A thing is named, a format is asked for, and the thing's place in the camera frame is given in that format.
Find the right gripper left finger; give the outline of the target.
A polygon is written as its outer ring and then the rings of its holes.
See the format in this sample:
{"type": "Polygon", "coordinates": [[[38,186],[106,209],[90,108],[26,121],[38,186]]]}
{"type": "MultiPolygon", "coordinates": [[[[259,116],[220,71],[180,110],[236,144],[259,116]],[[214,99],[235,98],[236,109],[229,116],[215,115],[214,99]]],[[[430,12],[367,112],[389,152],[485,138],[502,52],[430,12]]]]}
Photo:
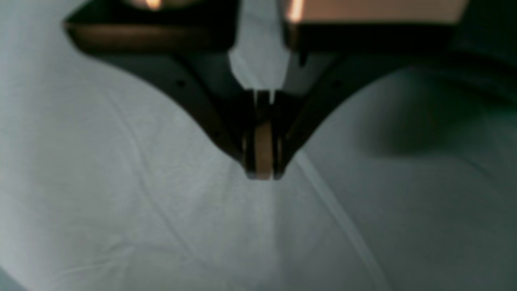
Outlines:
{"type": "Polygon", "coordinates": [[[257,156],[255,91],[231,70],[238,0],[88,0],[63,20],[72,44],[166,94],[250,179],[257,156]]]}

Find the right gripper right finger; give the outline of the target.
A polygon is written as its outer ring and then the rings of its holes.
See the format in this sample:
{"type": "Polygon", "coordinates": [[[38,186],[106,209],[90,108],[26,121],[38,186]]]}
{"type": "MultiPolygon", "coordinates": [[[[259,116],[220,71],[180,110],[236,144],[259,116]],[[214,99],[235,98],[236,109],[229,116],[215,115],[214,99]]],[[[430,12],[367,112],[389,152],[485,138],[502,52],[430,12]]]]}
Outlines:
{"type": "Polygon", "coordinates": [[[467,0],[279,0],[286,78],[274,92],[271,174],[334,109],[393,71],[443,52],[467,0]]]}

